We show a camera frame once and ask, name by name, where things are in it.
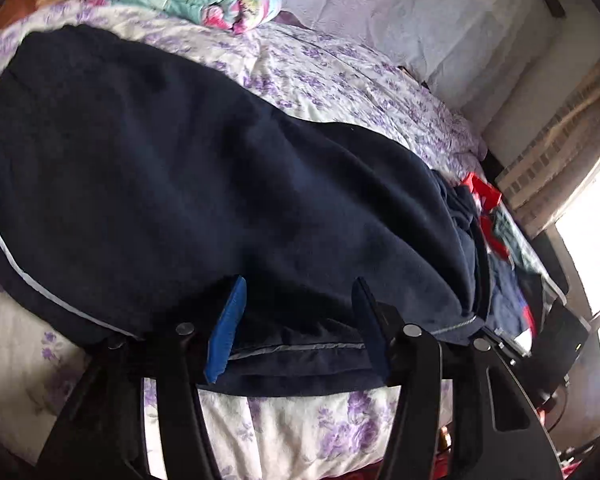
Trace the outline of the dark navy pants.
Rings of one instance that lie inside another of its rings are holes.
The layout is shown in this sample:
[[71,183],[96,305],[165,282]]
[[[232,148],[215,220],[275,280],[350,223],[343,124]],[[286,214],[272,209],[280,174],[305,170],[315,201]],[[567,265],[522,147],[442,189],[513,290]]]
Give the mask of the dark navy pants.
[[106,30],[27,36],[0,76],[6,292],[91,349],[209,325],[238,278],[234,396],[378,387],[357,278],[452,344],[490,304],[474,200],[407,148]]

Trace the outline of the red blue white garment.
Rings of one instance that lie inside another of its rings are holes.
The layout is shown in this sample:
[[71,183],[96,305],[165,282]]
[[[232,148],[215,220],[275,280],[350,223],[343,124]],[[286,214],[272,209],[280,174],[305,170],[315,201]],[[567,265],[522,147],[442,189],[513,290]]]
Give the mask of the red blue white garment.
[[493,185],[470,172],[462,180],[478,210],[478,222],[488,252],[492,292],[486,325],[495,333],[517,338],[538,333],[530,300],[524,296],[518,278],[521,272],[532,272],[524,261],[524,251],[516,239],[503,205],[502,193]]

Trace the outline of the dark green garment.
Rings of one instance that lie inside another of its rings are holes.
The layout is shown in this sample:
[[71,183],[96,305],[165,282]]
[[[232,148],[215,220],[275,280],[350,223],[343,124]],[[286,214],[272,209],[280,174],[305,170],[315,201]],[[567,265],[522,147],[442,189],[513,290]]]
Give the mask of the dark green garment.
[[492,211],[491,219],[493,233],[508,249],[509,259],[513,261],[513,264],[529,273],[541,274],[547,278],[546,267],[520,227],[516,225],[508,209],[503,204],[499,204]]

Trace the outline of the beige checked curtain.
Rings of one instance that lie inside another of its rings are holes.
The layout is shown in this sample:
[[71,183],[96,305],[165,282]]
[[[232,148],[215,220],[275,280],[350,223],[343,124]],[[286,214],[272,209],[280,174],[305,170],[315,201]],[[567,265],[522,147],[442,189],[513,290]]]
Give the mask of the beige checked curtain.
[[600,162],[600,59],[496,179],[528,237],[555,222]]

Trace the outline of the purple floral bed sheet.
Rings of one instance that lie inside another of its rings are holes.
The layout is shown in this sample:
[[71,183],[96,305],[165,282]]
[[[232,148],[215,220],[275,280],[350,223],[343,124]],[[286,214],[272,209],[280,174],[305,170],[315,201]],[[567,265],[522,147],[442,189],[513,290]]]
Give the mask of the purple floral bed sheet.
[[[287,114],[350,122],[388,136],[451,182],[486,148],[468,122],[385,55],[275,23],[235,36],[134,6],[49,6],[0,32],[0,75],[30,32],[85,24],[210,66]],[[34,463],[87,364],[85,353],[0,286],[0,439]],[[206,392],[201,401],[227,479],[319,479],[377,462],[398,393],[377,388],[264,400]]]

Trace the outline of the white lace mosquito net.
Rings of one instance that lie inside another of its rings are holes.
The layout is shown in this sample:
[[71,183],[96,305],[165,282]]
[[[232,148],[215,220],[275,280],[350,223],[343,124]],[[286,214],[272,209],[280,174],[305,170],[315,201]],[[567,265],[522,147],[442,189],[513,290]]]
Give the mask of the white lace mosquito net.
[[283,0],[283,8],[387,55],[478,130],[557,29],[543,0]]

